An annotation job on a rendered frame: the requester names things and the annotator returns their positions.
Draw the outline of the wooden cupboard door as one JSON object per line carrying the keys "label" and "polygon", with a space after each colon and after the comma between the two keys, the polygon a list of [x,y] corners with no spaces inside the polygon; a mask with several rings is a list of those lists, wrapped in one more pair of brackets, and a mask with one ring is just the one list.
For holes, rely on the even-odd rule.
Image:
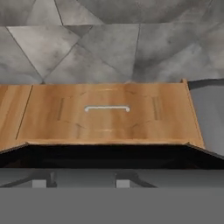
{"label": "wooden cupboard door", "polygon": [[31,90],[32,85],[0,85],[0,152],[25,145],[17,135]]}

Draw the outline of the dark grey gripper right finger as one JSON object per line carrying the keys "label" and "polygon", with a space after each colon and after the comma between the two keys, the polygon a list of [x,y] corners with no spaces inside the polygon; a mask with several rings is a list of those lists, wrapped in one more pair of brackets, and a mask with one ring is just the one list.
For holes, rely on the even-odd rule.
{"label": "dark grey gripper right finger", "polygon": [[131,188],[133,185],[145,188],[156,188],[155,185],[141,179],[134,171],[119,171],[115,174],[116,188]]}

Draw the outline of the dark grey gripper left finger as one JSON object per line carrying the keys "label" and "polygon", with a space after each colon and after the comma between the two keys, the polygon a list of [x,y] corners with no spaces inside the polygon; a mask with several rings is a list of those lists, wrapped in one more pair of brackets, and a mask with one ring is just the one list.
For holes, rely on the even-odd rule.
{"label": "dark grey gripper left finger", "polygon": [[26,178],[21,178],[7,184],[0,185],[0,188],[11,188],[15,186],[21,186],[29,182],[31,182],[32,188],[55,188],[57,186],[54,171],[37,171],[33,172]]}

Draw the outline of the wooden drawer front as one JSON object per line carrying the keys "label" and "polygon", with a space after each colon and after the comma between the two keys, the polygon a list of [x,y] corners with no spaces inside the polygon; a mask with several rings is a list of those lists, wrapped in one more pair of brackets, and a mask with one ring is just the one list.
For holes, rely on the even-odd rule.
{"label": "wooden drawer front", "polygon": [[[126,105],[130,112],[84,111],[90,105]],[[34,86],[17,138],[29,144],[205,147],[186,81]]]}

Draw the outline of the grey appliance front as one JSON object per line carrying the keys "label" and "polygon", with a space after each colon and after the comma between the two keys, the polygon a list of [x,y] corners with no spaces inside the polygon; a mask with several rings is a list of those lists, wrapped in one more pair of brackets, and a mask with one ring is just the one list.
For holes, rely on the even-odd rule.
{"label": "grey appliance front", "polygon": [[224,79],[189,81],[206,149],[224,158]]}

